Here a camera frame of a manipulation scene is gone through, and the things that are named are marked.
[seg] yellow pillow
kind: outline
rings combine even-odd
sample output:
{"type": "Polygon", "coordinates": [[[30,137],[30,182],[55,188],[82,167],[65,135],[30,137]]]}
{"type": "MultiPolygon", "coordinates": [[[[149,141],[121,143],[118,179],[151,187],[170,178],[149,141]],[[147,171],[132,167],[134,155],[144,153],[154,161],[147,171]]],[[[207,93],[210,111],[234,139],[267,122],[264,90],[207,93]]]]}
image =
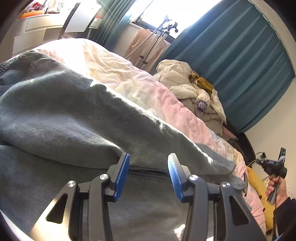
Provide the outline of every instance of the yellow pillow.
{"type": "Polygon", "coordinates": [[[265,217],[266,231],[269,231],[273,227],[274,206],[270,205],[267,201],[267,196],[265,194],[266,187],[264,182],[258,177],[252,168],[247,167],[247,170],[249,183],[257,191],[262,205],[265,208],[263,213],[265,217]]]}

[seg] pile of clothes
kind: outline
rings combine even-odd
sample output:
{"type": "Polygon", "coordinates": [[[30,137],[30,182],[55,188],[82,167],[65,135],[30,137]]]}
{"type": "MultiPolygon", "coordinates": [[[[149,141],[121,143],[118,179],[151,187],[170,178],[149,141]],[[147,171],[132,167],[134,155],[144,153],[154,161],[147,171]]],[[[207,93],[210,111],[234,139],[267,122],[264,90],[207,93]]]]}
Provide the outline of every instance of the pile of clothes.
{"type": "Polygon", "coordinates": [[[226,123],[226,116],[214,87],[199,77],[186,62],[165,59],[156,70],[154,77],[209,129],[222,136],[222,123],[226,123]]]}

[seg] triangular cutout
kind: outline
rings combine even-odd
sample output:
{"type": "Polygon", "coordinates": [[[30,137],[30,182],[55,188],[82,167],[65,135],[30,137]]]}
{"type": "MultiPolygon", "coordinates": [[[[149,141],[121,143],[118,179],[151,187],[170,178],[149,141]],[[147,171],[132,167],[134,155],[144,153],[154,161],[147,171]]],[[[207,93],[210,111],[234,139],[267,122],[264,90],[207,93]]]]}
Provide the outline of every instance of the triangular cutout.
{"type": "Polygon", "coordinates": [[[229,197],[233,224],[235,226],[248,224],[249,219],[233,196],[229,197]]]}
{"type": "Polygon", "coordinates": [[[47,215],[46,220],[48,222],[53,222],[53,223],[62,223],[63,217],[64,217],[64,212],[65,212],[65,207],[67,203],[67,194],[63,194],[59,200],[56,202],[50,213],[47,215]]]}

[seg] black sleeve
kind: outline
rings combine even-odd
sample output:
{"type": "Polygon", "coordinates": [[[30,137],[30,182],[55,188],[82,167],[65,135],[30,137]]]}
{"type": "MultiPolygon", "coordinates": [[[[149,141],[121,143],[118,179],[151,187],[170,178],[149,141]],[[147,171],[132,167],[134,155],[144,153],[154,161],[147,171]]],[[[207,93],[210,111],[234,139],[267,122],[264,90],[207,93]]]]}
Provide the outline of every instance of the black sleeve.
{"type": "Polygon", "coordinates": [[[274,227],[273,227],[273,240],[275,239],[275,222],[277,223],[279,235],[281,235],[286,228],[293,221],[296,214],[296,201],[289,197],[274,210],[274,227]]]}

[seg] blue gripper pad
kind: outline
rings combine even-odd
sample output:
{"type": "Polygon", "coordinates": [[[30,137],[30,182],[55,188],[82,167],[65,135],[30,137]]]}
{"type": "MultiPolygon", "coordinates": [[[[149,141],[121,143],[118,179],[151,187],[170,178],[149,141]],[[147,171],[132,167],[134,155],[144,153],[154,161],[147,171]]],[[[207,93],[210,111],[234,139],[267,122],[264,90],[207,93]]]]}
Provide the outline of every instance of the blue gripper pad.
{"type": "Polygon", "coordinates": [[[118,198],[121,196],[124,182],[126,180],[126,176],[128,174],[129,169],[129,154],[126,154],[124,161],[121,165],[120,171],[118,173],[117,179],[115,181],[115,193],[114,193],[114,200],[117,201],[118,198]]]}
{"type": "Polygon", "coordinates": [[[179,174],[177,166],[176,166],[177,164],[180,165],[175,153],[169,154],[168,155],[168,170],[169,170],[169,173],[170,173],[170,178],[171,178],[172,183],[173,183],[175,195],[182,202],[183,198],[184,198],[183,184],[182,184],[181,177],[180,177],[180,174],[179,174]]]}

